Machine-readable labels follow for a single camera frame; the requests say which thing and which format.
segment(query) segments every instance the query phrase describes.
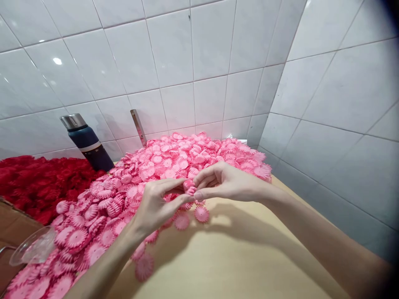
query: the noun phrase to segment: silver bottle cap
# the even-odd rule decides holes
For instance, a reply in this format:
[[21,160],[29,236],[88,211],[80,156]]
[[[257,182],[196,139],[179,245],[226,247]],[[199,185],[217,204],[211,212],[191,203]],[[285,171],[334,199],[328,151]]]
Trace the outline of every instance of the silver bottle cap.
[[67,130],[77,129],[87,125],[79,113],[61,116],[60,120]]

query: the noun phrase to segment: water bottle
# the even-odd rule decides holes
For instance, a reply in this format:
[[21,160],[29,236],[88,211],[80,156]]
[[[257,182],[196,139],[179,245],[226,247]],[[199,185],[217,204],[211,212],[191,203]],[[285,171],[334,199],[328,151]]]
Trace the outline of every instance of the water bottle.
[[79,113],[61,116],[60,120],[68,130],[69,137],[94,170],[102,169],[107,172],[113,168],[113,162],[97,135]]

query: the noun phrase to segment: wooden table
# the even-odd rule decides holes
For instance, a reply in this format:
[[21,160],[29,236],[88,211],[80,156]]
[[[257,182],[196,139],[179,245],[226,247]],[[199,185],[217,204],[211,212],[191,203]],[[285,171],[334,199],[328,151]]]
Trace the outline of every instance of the wooden table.
[[[273,184],[304,202],[277,178]],[[257,203],[207,201],[210,222],[164,230],[147,250],[145,283],[128,263],[109,298],[349,298],[271,211]]]

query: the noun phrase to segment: fingernail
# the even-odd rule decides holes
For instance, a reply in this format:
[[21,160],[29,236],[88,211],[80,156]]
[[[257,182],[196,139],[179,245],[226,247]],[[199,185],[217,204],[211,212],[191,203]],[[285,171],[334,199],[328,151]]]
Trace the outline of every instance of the fingernail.
[[204,196],[202,195],[201,192],[195,192],[194,193],[194,199],[198,201],[203,201]]

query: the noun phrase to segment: clear plastic container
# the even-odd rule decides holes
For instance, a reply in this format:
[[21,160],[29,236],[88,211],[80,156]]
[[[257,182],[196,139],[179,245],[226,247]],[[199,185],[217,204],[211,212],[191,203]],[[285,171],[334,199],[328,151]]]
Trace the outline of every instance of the clear plastic container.
[[41,264],[55,249],[56,232],[52,226],[45,226],[34,232],[15,250],[10,258],[11,266],[20,264]]

